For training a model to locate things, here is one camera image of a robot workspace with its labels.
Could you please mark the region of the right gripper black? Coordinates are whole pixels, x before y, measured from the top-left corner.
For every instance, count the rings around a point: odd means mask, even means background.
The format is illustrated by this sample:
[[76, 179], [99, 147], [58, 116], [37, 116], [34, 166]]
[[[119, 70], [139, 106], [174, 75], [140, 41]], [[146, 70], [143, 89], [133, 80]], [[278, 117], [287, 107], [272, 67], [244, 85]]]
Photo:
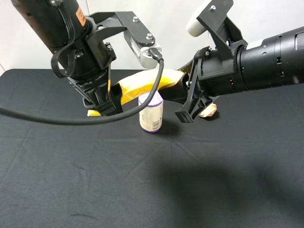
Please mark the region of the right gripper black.
[[177, 69], [182, 72], [177, 82], [160, 89], [164, 100], [183, 105], [175, 112], [182, 123], [192, 123], [213, 102], [210, 97], [240, 92], [238, 50], [232, 47], [232, 58], [222, 60], [219, 51], [205, 47]]

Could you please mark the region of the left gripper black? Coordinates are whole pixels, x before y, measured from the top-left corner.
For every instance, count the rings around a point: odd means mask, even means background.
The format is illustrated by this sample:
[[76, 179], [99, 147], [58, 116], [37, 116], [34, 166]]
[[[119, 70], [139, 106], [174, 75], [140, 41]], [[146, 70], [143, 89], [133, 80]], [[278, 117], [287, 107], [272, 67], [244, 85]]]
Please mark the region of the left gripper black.
[[88, 111], [97, 111], [104, 116], [123, 112], [122, 88], [118, 82], [111, 85], [110, 73], [111, 69], [106, 68], [89, 79], [68, 77], [71, 86], [82, 96], [84, 107]]

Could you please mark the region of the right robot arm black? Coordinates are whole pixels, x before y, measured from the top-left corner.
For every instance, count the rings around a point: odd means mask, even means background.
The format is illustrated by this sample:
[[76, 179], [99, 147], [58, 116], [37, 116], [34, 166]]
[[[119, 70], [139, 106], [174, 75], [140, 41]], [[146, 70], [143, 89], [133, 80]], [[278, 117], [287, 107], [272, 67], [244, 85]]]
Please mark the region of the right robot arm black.
[[304, 29], [265, 38], [256, 47], [231, 43], [232, 58], [218, 50], [199, 50], [177, 84], [159, 90], [164, 100], [182, 105], [175, 114], [182, 123], [197, 115], [220, 95], [301, 84], [304, 81]]

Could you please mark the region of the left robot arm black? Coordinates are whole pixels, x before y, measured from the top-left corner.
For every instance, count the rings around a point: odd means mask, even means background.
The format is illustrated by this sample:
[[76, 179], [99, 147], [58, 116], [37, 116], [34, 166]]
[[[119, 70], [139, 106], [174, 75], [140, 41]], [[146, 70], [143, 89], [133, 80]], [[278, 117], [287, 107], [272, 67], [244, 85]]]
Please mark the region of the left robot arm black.
[[51, 68], [82, 96], [86, 109], [101, 115], [123, 111], [119, 88], [111, 89], [109, 43], [75, 0], [13, 0], [12, 5], [52, 53]]

